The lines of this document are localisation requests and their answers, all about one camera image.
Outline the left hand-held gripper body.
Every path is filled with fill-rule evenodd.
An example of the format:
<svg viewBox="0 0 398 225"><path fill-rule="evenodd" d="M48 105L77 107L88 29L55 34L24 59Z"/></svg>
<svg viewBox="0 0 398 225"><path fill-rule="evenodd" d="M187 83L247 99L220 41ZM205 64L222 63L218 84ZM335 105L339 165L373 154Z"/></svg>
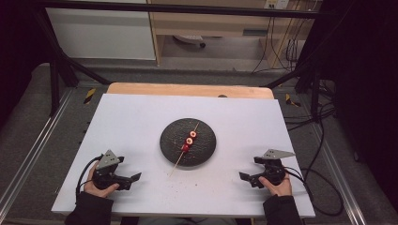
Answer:
<svg viewBox="0 0 398 225"><path fill-rule="evenodd" d="M131 183L129 177L118 176L115 170L119 163L124 160L123 157L117 157L112 150L107 150L100 158L99 163L94 171L92 181L98 189L106 189L108 186L118 183L119 188L124 183Z"/></svg>

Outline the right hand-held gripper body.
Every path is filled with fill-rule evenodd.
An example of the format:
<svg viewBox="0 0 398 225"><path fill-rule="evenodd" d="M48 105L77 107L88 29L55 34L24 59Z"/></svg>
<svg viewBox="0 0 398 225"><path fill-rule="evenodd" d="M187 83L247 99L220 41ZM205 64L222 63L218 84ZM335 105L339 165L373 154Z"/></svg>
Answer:
<svg viewBox="0 0 398 225"><path fill-rule="evenodd" d="M265 170L262 173L255 174L254 178L259 178L260 176L266 177L267 180L278 186L284 176L285 170L283 168L283 164L281 162L282 158L294 157L295 154L291 152L286 152L282 150L276 149L268 149L267 152L262 157L254 157L253 160L257 164L261 164L264 166Z"/></svg>

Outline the thin bamboo skewer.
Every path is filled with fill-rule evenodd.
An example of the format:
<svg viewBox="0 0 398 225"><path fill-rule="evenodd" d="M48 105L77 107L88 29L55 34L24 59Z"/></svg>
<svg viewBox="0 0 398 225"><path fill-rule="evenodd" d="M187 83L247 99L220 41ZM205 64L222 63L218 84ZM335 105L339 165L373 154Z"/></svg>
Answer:
<svg viewBox="0 0 398 225"><path fill-rule="evenodd" d="M199 124L196 124L195 128L193 129L193 131L196 132L196 129L198 128L198 126L199 126ZM180 153L180 155L179 155L179 157L178 157L178 159L177 159L177 161L176 161L176 163L175 163L175 165L174 165L172 171L170 172L169 176L172 176L173 172L175 171L175 169L176 169L176 167L177 167L179 161L182 159L182 157L183 157L184 154L185 154L185 153L181 150L181 153Z"/></svg>

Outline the round black slate plate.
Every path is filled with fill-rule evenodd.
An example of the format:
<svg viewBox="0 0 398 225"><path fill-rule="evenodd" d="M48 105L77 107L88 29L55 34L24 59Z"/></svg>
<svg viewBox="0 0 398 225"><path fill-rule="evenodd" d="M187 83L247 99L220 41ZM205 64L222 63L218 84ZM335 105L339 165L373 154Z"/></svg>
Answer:
<svg viewBox="0 0 398 225"><path fill-rule="evenodd" d="M208 161L214 154L217 139L213 129L201 120L182 118L169 124L160 138L161 152L171 163L176 163L181 153L182 144L196 124L199 124L196 129L197 136L189 152L183 155L178 165L183 167L199 166Z"/></svg>

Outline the person's left hand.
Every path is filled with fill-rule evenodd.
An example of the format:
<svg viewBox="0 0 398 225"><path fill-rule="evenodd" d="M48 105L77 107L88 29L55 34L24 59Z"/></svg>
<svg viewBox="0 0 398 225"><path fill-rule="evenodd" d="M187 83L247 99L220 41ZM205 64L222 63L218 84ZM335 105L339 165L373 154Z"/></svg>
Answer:
<svg viewBox="0 0 398 225"><path fill-rule="evenodd" d="M95 164L89 170L86 182L84 184L84 192L91 194L93 196L100 197L100 198L107 198L109 195L111 195L113 192L115 192L119 188L119 184L114 183L114 184L108 186L106 189L98 189L92 181L94 171L95 171L97 165L98 165L98 162L96 161Z"/></svg>

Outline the person's right hand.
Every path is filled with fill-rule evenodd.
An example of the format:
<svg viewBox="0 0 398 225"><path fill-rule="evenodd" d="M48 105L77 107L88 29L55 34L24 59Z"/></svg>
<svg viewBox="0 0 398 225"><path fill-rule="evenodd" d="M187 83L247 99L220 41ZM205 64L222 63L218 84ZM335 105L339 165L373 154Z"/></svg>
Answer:
<svg viewBox="0 0 398 225"><path fill-rule="evenodd" d="M290 177L288 174L285 175L283 181L278 185L275 186L271 184L266 177L260 176L258 178L260 183L266 187L272 195L278 196L291 196L292 195L292 186L290 182Z"/></svg>

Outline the yellow black tape strip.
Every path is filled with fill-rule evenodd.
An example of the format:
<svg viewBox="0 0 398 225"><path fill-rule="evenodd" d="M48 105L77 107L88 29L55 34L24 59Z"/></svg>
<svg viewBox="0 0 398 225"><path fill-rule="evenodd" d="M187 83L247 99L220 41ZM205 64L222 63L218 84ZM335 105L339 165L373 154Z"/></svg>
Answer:
<svg viewBox="0 0 398 225"><path fill-rule="evenodd" d="M96 92L96 88L90 88L84 98L84 104L89 104L92 97L94 96L95 92Z"/></svg>
<svg viewBox="0 0 398 225"><path fill-rule="evenodd" d="M289 94L285 94L285 103L295 107L301 107L301 104L299 102L293 101Z"/></svg>

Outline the wooden table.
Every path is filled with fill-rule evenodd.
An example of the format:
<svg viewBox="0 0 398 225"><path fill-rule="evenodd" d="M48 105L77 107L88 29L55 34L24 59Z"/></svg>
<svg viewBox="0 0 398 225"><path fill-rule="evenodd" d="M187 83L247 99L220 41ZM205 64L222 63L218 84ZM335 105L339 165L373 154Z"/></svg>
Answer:
<svg viewBox="0 0 398 225"><path fill-rule="evenodd" d="M226 85L114 82L108 94L274 99L269 88Z"/></svg>

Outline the black curtain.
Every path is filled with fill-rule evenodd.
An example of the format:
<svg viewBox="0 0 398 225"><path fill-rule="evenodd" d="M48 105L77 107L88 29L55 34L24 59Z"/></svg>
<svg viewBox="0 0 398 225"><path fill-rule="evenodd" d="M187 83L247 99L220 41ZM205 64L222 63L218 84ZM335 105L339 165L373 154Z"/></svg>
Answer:
<svg viewBox="0 0 398 225"><path fill-rule="evenodd" d="M354 149L398 213L398 0L323 0L312 30L333 35L322 76L335 82Z"/></svg>
<svg viewBox="0 0 398 225"><path fill-rule="evenodd" d="M49 61L28 0L0 0L0 128L23 96L32 71Z"/></svg>

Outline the white cabinet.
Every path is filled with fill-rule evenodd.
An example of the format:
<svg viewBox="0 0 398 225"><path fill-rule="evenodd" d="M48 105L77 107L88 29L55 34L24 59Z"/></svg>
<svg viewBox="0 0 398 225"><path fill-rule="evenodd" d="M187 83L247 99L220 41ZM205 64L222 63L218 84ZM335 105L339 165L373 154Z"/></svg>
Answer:
<svg viewBox="0 0 398 225"><path fill-rule="evenodd" d="M56 38L73 58L156 58L144 12L47 8Z"/></svg>

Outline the office chair base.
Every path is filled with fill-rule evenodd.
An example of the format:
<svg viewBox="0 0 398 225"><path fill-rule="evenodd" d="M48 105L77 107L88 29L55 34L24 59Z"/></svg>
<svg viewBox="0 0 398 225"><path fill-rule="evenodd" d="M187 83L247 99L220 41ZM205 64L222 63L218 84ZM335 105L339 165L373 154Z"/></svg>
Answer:
<svg viewBox="0 0 398 225"><path fill-rule="evenodd" d="M198 45L200 48L205 48L206 44L201 36L175 36L179 41Z"/></svg>

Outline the aluminium floor rail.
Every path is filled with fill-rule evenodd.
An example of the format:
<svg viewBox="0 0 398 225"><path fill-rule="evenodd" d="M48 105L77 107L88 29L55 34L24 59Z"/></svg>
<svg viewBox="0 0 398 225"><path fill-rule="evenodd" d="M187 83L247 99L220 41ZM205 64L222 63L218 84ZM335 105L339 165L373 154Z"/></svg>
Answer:
<svg viewBox="0 0 398 225"><path fill-rule="evenodd" d="M74 88L68 88L65 91L65 93L61 97L59 108L55 111L54 115L50 116L49 119L46 121L45 126L43 127L34 144L30 148L22 165L20 166L17 173L14 175L5 193L0 198L0 221L5 219L9 209L14 204L19 192L23 187L24 182L26 181L29 173L31 173L43 148L45 147L61 116L67 108L70 98L74 94L74 92Z"/></svg>
<svg viewBox="0 0 398 225"><path fill-rule="evenodd" d="M354 194L345 179L343 170L339 165L337 158L332 154L331 148L326 137L323 136L324 132L319 124L312 124L312 128L317 139L320 141L320 153L325 161L329 170L330 176L334 185L340 191L344 209L351 221L352 225L366 225L366 219L360 210L360 207L354 197Z"/></svg>

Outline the wall power outlet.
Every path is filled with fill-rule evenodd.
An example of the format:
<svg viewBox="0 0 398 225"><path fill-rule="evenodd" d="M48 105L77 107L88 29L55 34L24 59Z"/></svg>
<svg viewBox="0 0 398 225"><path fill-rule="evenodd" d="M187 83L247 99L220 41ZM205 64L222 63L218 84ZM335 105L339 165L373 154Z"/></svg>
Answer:
<svg viewBox="0 0 398 225"><path fill-rule="evenodd" d="M264 8L269 9L286 9L289 0L266 0Z"/></svg>

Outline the black metal frame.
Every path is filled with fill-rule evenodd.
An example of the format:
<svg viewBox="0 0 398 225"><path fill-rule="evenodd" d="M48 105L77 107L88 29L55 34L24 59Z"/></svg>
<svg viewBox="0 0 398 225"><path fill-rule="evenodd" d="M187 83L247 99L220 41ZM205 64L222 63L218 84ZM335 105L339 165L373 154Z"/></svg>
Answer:
<svg viewBox="0 0 398 225"><path fill-rule="evenodd" d="M251 17L270 17L270 18L298 18L298 19L318 19L327 16L326 13L318 11L298 11L286 9L255 9L239 7L211 7L211 6L184 6L184 5L165 5L165 4L140 4L140 3L120 3L120 2L100 2L100 1L71 1L71 0L31 0L28 2L33 12L33 16L41 29L42 34L50 44L51 65L51 84L52 84L52 112L59 107L58 77L60 75L67 86L76 86L78 79L72 70L76 68L86 76L101 84L109 85L112 82L89 70L83 65L71 59L60 47L57 37L48 22L44 20L45 8L63 9L84 9L101 11L128 11L128 12L157 12L157 13L183 13L183 14L203 14L203 15L228 15L228 16L251 16Z"/></svg>

